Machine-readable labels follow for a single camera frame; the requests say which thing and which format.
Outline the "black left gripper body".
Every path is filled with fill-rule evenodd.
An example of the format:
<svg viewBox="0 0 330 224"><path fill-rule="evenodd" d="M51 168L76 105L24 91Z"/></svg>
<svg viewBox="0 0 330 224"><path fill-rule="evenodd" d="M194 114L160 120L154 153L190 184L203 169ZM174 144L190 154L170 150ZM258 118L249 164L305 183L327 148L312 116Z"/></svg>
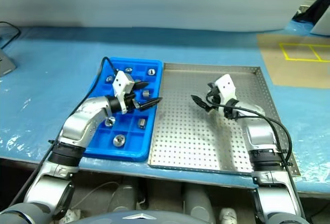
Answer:
<svg viewBox="0 0 330 224"><path fill-rule="evenodd" d="M133 90L124 95L124 103L127 111L133 111L135 109L142 111L141 104L137 101L136 94Z"/></svg>

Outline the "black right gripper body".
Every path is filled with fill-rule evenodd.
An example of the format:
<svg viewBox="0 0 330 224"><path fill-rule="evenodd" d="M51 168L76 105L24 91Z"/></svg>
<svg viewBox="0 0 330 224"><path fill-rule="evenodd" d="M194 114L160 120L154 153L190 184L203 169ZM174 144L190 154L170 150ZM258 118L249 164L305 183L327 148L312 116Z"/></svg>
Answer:
<svg viewBox="0 0 330 224"><path fill-rule="evenodd" d="M212 107L222 107L220 92L218 90L211 89L206 94L206 101Z"/></svg>

